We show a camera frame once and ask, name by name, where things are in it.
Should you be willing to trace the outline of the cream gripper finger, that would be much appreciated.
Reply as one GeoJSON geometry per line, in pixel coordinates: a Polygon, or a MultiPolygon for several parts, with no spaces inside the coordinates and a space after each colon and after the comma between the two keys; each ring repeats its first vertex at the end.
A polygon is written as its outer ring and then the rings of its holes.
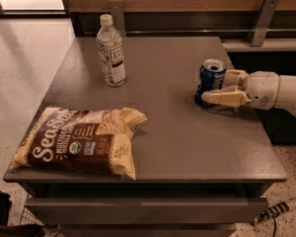
{"type": "Polygon", "coordinates": [[[223,85],[227,86],[242,86],[248,73],[245,70],[230,69],[226,71],[223,85]]]}
{"type": "Polygon", "coordinates": [[[245,91],[239,90],[237,86],[206,91],[201,95],[201,99],[209,104],[228,107],[239,107],[252,101],[248,94],[245,91]]]}

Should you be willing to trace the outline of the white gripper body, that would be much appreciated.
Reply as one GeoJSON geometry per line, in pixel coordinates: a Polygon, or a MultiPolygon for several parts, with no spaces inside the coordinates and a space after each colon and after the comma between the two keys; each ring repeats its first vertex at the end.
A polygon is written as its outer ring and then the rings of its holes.
{"type": "Polygon", "coordinates": [[[251,108],[269,110],[275,105],[279,89],[279,75],[267,71],[251,73],[246,77],[243,88],[250,99],[251,108]]]}

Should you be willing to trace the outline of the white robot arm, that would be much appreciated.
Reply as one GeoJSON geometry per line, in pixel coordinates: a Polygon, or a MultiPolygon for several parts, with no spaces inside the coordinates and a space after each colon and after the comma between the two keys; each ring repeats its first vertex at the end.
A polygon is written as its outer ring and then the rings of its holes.
{"type": "Polygon", "coordinates": [[[296,118],[296,76],[270,71],[228,70],[221,89],[201,94],[208,104],[233,108],[282,109],[296,118]]]}

